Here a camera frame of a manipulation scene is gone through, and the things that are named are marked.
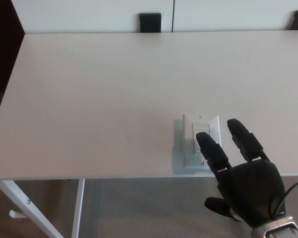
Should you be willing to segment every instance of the white cabinet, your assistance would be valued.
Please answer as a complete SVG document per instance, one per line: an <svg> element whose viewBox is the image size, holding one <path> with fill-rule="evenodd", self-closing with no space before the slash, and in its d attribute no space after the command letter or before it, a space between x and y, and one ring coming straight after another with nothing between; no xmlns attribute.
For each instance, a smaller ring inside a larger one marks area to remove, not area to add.
<svg viewBox="0 0 298 238"><path fill-rule="evenodd" d="M176 0L177 31L283 30L298 0Z"/></svg>
<svg viewBox="0 0 298 238"><path fill-rule="evenodd" d="M173 0L12 0L26 33L137 32L141 12L160 12L172 27Z"/></svg>

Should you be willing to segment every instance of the white light switch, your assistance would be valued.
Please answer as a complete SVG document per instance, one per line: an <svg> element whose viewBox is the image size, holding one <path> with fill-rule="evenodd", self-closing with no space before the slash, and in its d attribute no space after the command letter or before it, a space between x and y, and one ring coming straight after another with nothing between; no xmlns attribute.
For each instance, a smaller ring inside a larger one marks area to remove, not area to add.
<svg viewBox="0 0 298 238"><path fill-rule="evenodd" d="M193 140L194 140L194 152L195 154L201 154L201 148L197 141L197 133L199 132L206 132L210 134L210 125L200 124L200 123L193 123Z"/></svg>
<svg viewBox="0 0 298 238"><path fill-rule="evenodd" d="M201 154L196 134L206 132L212 139L221 145L220 119L218 116L183 115L183 154L184 168L207 169L206 160Z"/></svg>

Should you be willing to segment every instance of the white metal table leg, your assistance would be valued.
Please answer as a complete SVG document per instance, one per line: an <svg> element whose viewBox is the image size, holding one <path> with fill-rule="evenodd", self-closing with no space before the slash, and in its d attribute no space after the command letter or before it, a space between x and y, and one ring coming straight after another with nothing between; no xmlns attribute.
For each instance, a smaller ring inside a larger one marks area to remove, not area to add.
<svg viewBox="0 0 298 238"><path fill-rule="evenodd" d="M0 180L0 189L50 238L63 238L13 180Z"/></svg>
<svg viewBox="0 0 298 238"><path fill-rule="evenodd" d="M83 195L84 195L84 186L85 186L85 179L82 178L78 182L76 205L75 205L75 214L74 214L73 230L72 230L72 238L78 238L80 215L81 215L81 206L82 206L82 203L83 203Z"/></svg>

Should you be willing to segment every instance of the table top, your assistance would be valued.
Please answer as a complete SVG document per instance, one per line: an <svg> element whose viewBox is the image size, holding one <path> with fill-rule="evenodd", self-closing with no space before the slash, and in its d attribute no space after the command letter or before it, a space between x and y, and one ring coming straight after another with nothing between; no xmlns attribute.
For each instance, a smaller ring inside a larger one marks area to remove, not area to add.
<svg viewBox="0 0 298 238"><path fill-rule="evenodd" d="M182 115L255 134L298 175L298 32L26 34L0 107L0 179L211 176L184 169Z"/></svg>

